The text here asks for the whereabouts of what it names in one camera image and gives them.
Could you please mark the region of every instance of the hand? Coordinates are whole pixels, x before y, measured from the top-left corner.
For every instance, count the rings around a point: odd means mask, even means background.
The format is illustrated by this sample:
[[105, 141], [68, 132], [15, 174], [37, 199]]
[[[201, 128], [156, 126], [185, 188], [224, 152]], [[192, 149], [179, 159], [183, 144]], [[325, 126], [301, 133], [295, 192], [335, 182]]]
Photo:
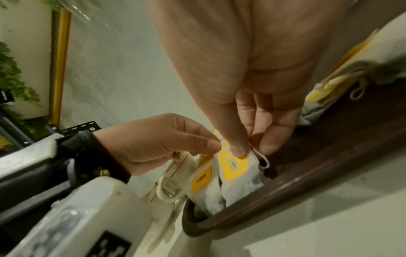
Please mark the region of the hand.
[[180, 151], [214, 154], [219, 139], [189, 118], [167, 113], [96, 131], [99, 142], [133, 176], [179, 160]]
[[352, 0], [149, 0], [160, 39], [189, 93], [244, 156], [291, 136], [307, 82]]

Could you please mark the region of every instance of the brass screw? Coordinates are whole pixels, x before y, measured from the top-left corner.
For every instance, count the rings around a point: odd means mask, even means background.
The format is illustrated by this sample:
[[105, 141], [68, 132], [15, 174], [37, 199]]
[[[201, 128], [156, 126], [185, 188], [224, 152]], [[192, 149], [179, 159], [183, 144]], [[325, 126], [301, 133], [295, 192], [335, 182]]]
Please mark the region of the brass screw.
[[108, 176], [110, 177], [110, 171], [108, 169], [104, 169], [102, 171], [100, 171], [100, 176]]

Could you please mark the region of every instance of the black sleeve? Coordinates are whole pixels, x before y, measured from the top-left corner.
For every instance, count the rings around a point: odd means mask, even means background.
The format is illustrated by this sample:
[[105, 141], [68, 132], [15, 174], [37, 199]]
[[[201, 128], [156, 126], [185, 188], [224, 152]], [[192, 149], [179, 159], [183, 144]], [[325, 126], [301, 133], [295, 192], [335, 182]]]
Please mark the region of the black sleeve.
[[107, 169], [110, 177], [127, 183], [131, 174], [104, 148], [89, 130], [68, 138], [61, 138], [58, 155], [75, 158], [77, 166], [83, 171], [98, 167]]

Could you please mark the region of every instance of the cup handle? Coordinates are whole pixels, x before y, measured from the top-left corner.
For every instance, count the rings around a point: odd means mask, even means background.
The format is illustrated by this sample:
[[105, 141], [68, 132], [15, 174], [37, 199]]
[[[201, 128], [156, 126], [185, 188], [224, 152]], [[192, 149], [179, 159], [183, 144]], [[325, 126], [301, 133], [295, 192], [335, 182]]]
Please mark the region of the cup handle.
[[184, 192], [183, 192], [183, 190], [180, 190], [179, 188], [177, 188], [178, 192], [173, 196], [169, 196], [162, 187], [162, 183], [163, 183], [164, 179], [169, 180], [169, 178], [166, 176], [161, 176], [158, 179], [158, 186], [156, 187], [156, 196], [158, 196], [158, 198], [164, 203], [167, 203], [167, 204], [174, 203], [174, 202], [176, 202], [176, 200], [178, 200], [179, 198], [181, 198], [183, 196]]

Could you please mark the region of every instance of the dark brown tray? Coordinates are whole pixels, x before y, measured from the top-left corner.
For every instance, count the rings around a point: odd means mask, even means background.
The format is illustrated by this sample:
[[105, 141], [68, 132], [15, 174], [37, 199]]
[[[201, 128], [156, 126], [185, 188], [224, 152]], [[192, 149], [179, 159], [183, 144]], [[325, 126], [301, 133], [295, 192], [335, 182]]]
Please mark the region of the dark brown tray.
[[183, 230], [199, 236], [237, 225], [405, 145], [406, 83], [372, 86], [358, 101], [345, 95], [270, 158], [273, 180], [261, 189], [205, 220], [195, 218], [188, 199]]

